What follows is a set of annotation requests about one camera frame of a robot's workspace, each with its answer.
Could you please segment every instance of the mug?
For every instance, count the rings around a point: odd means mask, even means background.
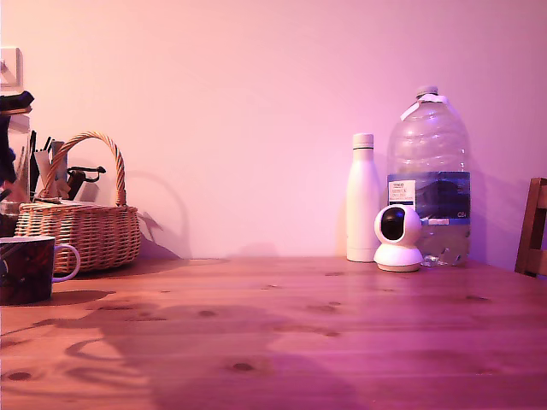
[[[55,255],[69,249],[76,267],[62,278],[53,276]],[[0,237],[0,305],[40,302],[51,297],[51,284],[78,273],[79,253],[71,245],[55,245],[55,237]]]

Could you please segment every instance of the blue label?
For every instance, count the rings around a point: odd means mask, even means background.
[[[415,181],[414,195],[412,198],[401,198],[390,193],[389,204],[415,205],[423,225],[469,224],[471,216],[469,173],[393,173],[387,177],[388,184],[397,181]]]

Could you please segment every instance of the mug handle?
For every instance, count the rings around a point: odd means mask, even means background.
[[[58,282],[64,282],[65,280],[69,280],[69,279],[72,279],[74,276],[76,276],[76,273],[78,273],[79,271],[79,264],[80,264],[80,260],[79,260],[79,253],[78,253],[78,250],[76,250],[76,248],[72,245],[66,245],[64,243],[62,243],[61,245],[56,245],[55,246],[55,250],[54,252],[57,253],[58,251],[60,251],[61,249],[69,249],[71,250],[73,253],[74,253],[74,256],[76,256],[76,267],[74,268],[74,270],[67,276],[63,276],[62,278],[53,278],[51,280],[51,282],[53,282],[54,284],[58,283]]]

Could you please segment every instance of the security camera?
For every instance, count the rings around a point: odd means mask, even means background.
[[[384,271],[413,272],[423,262],[415,242],[420,237],[420,216],[408,205],[383,208],[374,220],[374,232],[381,245],[374,261]]]

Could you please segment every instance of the wooden table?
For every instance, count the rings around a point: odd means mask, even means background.
[[[545,409],[547,284],[470,263],[138,261],[2,307],[2,410]]]

